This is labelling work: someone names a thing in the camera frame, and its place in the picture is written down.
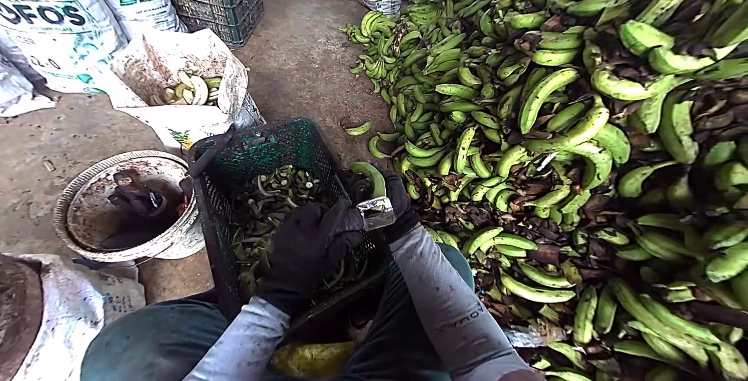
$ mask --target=glove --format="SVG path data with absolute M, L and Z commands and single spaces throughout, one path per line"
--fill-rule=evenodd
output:
M 382 228 L 385 240 L 391 244 L 415 229 L 420 223 L 420 217 L 411 207 L 411 199 L 408 197 L 406 187 L 402 185 L 402 178 L 388 169 L 380 167 L 377 169 L 385 177 L 387 196 L 395 212 L 395 223 Z
M 259 282 L 257 296 L 288 315 L 304 305 L 348 251 L 346 237 L 333 238 L 333 233 L 350 206 L 341 198 L 330 210 L 323 204 L 294 209 L 270 237 L 271 266 Z

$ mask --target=white bucket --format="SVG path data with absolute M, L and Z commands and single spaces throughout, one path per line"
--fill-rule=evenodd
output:
M 187 163 L 170 153 L 136 150 L 104 159 L 86 169 L 65 187 L 55 204 L 53 225 L 60 239 L 72 251 L 93 261 L 118 263 L 141 257 L 176 260 L 205 246 L 194 195 L 178 220 L 164 233 L 129 249 L 104 250 L 98 242 L 114 233 L 122 218 L 107 196 L 115 190 L 112 175 L 134 171 L 147 186 L 166 193 L 180 192 L 179 182 Z

